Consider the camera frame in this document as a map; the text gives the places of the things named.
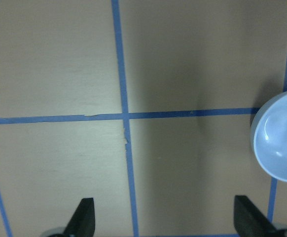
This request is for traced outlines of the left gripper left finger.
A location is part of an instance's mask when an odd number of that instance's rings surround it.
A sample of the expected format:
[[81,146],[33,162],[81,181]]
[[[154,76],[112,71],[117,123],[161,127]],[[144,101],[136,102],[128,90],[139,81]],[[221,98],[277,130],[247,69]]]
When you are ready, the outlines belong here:
[[93,198],[83,198],[62,235],[64,237],[93,237],[95,233],[95,206]]

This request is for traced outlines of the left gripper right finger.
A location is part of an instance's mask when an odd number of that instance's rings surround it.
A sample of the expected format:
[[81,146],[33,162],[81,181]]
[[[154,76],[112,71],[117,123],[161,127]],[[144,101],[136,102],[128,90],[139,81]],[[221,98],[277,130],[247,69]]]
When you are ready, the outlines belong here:
[[235,195],[233,224],[240,237],[277,237],[277,229],[254,203],[243,195]]

